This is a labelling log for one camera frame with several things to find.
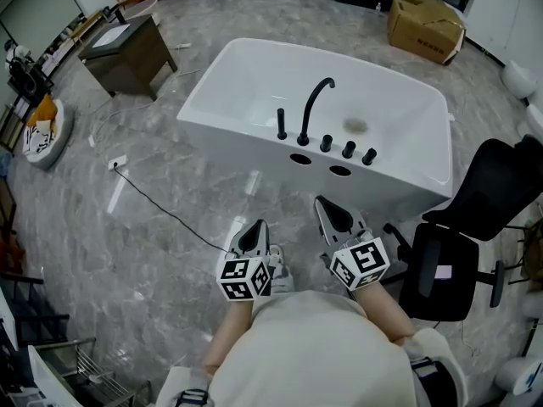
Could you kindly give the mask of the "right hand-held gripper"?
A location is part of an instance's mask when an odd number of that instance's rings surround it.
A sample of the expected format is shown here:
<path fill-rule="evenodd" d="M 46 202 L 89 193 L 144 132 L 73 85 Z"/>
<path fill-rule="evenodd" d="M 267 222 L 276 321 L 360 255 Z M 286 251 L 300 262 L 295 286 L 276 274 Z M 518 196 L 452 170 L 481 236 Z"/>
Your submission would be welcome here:
<path fill-rule="evenodd" d="M 341 244 L 333 254 L 323 255 L 331 274 L 336 276 L 348 291 L 380 281 L 390 267 L 389 257 L 382 240 L 366 229 L 367 225 L 361 214 L 356 209 L 343 208 L 322 195 L 315 197 L 314 209 L 328 246 L 334 246 L 338 242 L 336 232 L 360 233 Z"/>

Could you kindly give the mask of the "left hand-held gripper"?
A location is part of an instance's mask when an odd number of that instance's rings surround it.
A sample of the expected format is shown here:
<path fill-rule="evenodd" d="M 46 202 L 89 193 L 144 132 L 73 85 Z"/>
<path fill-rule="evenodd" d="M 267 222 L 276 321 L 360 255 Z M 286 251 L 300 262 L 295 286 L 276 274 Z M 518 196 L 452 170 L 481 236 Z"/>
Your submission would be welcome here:
<path fill-rule="evenodd" d="M 254 301 L 271 291 L 269 228 L 264 220 L 246 225 L 232 238 L 216 267 L 216 283 L 227 301 Z"/>

